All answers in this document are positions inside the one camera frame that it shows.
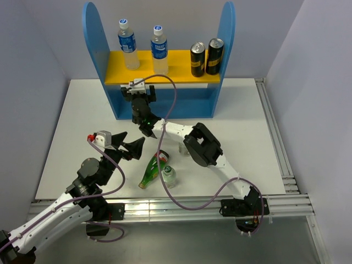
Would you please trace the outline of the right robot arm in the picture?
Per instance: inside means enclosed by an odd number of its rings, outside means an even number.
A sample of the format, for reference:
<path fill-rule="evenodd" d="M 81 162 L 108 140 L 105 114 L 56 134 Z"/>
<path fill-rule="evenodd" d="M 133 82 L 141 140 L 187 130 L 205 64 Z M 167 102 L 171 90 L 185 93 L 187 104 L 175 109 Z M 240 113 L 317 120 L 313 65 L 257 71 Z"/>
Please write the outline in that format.
<path fill-rule="evenodd" d="M 196 164 L 217 174 L 224 182 L 223 187 L 231 190 L 234 202 L 229 209 L 232 216 L 264 216 L 265 202 L 258 187 L 242 178 L 232 167 L 221 143 L 204 124 L 181 125 L 153 114 L 149 106 L 156 100 L 153 86 L 146 91 L 144 87 L 138 89 L 135 83 L 130 83 L 121 88 L 121 93 L 126 101 L 131 102 L 132 121 L 145 136 L 177 142 Z"/>

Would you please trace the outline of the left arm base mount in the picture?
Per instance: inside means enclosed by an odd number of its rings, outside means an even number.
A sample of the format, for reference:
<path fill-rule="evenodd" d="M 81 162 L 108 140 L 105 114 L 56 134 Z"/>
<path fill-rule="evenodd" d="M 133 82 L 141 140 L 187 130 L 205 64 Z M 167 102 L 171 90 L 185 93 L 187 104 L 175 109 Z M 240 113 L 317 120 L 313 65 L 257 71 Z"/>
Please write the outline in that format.
<path fill-rule="evenodd" d="M 85 232 L 89 239 L 99 240 L 105 237 L 109 231 L 117 229 L 120 231 L 121 235 L 116 238 L 116 240 L 121 239 L 125 231 L 122 227 L 113 223 L 113 221 L 122 221 L 125 213 L 125 204 L 117 203 L 112 204 L 108 203 L 103 209 L 93 211 L 92 218 L 86 222 Z"/>

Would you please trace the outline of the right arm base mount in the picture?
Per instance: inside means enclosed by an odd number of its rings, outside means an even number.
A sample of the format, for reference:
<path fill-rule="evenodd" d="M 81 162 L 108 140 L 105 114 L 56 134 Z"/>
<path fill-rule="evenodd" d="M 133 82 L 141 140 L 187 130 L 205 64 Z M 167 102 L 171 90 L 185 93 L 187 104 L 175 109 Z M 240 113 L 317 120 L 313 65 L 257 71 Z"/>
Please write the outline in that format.
<path fill-rule="evenodd" d="M 266 198 L 258 197 L 254 202 L 239 199 L 222 199 L 219 214 L 235 218 L 235 226 L 241 235 L 256 233 L 264 216 L 270 214 Z"/>

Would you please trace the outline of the green glass bottle front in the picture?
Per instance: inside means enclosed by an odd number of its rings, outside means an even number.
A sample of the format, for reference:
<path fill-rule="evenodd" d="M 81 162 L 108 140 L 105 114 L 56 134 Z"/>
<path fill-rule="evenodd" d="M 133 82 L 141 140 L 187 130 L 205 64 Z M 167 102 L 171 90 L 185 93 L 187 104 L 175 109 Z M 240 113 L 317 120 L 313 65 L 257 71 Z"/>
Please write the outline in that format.
<path fill-rule="evenodd" d="M 158 176 L 159 169 L 157 161 L 159 161 L 160 169 L 163 169 L 169 160 L 169 154 L 166 151 L 160 150 L 156 152 L 150 159 L 141 182 L 138 184 L 139 188 L 146 189 L 150 183 Z"/>

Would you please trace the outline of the Pocari Sweat bottle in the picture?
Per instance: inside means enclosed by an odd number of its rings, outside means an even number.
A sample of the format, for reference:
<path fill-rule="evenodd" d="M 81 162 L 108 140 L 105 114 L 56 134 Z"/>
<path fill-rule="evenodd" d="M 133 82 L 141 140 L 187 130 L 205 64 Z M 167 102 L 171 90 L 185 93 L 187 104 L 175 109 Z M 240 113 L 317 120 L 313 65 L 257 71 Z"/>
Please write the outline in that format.
<path fill-rule="evenodd" d="M 127 69 L 136 70 L 140 66 L 134 31 L 129 27 L 127 19 L 119 21 L 118 39 L 123 52 L 124 63 Z"/>
<path fill-rule="evenodd" d="M 151 38 L 153 71 L 155 74 L 168 74 L 168 42 L 161 25 L 153 27 Z"/>

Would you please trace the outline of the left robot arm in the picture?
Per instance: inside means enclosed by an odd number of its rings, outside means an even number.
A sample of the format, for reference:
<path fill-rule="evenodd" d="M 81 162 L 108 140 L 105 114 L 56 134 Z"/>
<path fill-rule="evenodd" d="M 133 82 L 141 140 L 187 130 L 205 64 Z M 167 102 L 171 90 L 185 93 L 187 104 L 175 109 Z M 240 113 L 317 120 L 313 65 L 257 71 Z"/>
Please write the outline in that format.
<path fill-rule="evenodd" d="M 77 178 L 56 201 L 33 219 L 9 232 L 1 231 L 1 261 L 3 263 L 34 263 L 41 245 L 86 221 L 108 217 L 110 207 L 102 186 L 107 185 L 114 170 L 120 170 L 121 160 L 139 160 L 145 138 L 124 142 L 127 132 L 111 134 L 98 131 L 87 137 L 101 158 L 85 159 Z"/>

